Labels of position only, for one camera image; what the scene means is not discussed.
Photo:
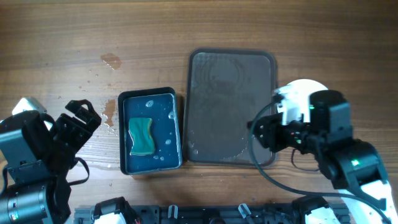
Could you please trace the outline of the white plate top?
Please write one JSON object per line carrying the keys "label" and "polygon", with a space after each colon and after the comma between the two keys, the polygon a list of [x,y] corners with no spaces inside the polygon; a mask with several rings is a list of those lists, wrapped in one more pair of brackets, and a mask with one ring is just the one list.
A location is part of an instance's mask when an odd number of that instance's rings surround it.
{"label": "white plate top", "polygon": [[302,120],[310,122],[310,95],[312,93],[328,90],[328,88],[310,79],[300,79],[290,82],[282,101],[282,124],[288,125],[292,121]]}

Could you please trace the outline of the green yellow sponge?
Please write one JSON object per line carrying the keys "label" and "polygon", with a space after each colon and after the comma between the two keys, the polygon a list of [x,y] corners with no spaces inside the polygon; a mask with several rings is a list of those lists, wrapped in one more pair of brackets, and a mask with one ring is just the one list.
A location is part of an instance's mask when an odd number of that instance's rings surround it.
{"label": "green yellow sponge", "polygon": [[152,118],[131,118],[128,122],[132,140],[131,155],[146,156],[155,152],[155,143],[151,135]]}

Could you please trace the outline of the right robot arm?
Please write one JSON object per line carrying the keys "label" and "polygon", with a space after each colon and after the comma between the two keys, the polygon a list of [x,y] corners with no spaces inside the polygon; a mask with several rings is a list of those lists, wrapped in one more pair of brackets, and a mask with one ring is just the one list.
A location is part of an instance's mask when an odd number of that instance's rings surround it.
{"label": "right robot arm", "polygon": [[249,155],[260,174],[289,192],[315,197],[341,197],[357,223],[397,223],[388,174],[376,148],[353,137],[350,104],[335,90],[309,96],[309,117],[283,124],[283,113],[264,116],[269,108],[286,99],[278,93],[248,122],[249,137],[256,137],[271,152],[287,147],[312,154],[318,170],[331,181],[335,193],[293,189],[274,180],[260,167],[248,141]]}

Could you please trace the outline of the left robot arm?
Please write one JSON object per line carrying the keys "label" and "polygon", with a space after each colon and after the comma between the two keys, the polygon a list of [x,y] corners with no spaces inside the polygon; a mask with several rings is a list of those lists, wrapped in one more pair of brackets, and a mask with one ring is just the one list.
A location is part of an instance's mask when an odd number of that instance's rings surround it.
{"label": "left robot arm", "polygon": [[10,117],[1,121],[1,223],[66,223],[72,186],[67,174],[78,163],[77,152],[101,124],[88,100],[71,100],[71,115],[53,119],[33,97],[22,98]]}

